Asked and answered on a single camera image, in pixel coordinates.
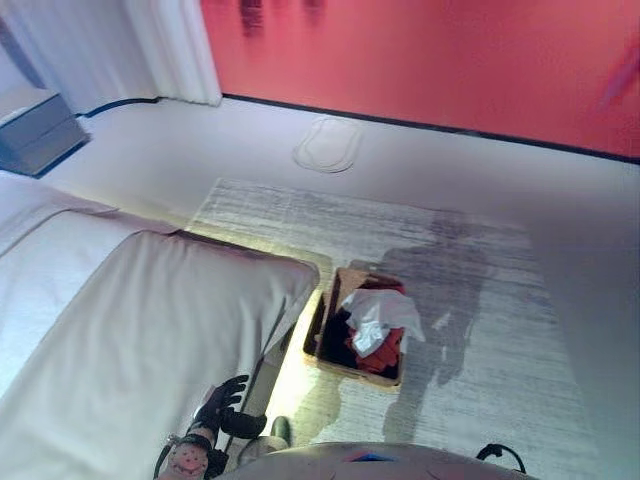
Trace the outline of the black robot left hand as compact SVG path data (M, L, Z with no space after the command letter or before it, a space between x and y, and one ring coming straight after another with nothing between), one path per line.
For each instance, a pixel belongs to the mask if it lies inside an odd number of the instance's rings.
M239 375L214 387L195 413L189 430L206 429L214 437L222 431L240 439L257 438L266 426L267 417L253 416L235 408L242 400L248 381L248 375Z

